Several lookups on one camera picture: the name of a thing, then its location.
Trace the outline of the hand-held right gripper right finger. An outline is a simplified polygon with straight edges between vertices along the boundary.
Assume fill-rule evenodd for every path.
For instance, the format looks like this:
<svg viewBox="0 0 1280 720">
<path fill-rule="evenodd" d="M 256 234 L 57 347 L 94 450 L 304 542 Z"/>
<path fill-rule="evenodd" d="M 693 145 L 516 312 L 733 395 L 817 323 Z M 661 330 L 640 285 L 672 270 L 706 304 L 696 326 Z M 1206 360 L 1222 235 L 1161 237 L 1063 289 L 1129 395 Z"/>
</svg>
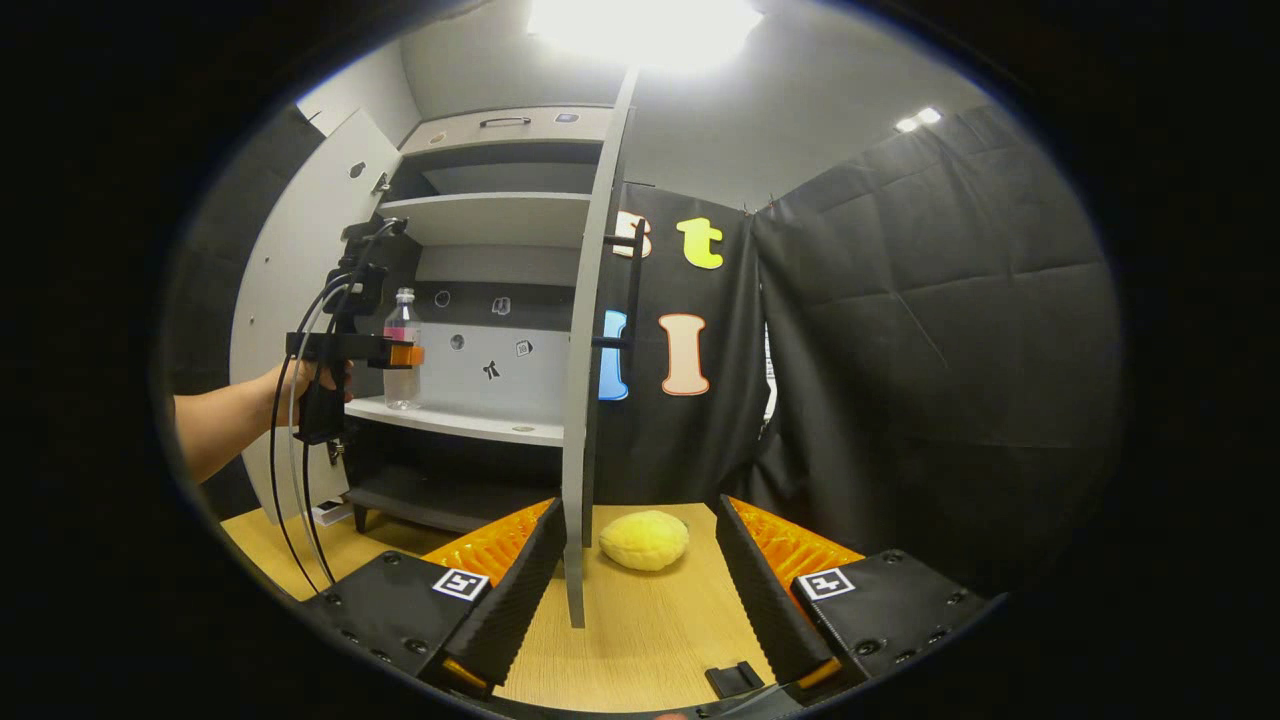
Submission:
<svg viewBox="0 0 1280 720">
<path fill-rule="evenodd" d="M 920 661 L 992 607 L 902 550 L 859 553 L 727 495 L 716 539 L 776 683 L 800 700 Z"/>
</svg>

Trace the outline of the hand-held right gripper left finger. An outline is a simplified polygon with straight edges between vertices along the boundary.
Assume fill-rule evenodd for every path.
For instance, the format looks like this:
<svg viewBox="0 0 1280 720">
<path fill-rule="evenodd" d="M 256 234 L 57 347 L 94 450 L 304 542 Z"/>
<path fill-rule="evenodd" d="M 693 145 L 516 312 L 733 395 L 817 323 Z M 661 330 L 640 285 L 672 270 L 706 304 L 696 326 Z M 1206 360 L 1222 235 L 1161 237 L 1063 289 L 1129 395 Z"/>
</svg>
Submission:
<svg viewBox="0 0 1280 720">
<path fill-rule="evenodd" d="M 490 696 L 507 682 L 563 548 L 563 503 L 548 498 L 421 557 L 381 553 L 302 609 L 407 676 Z"/>
</svg>

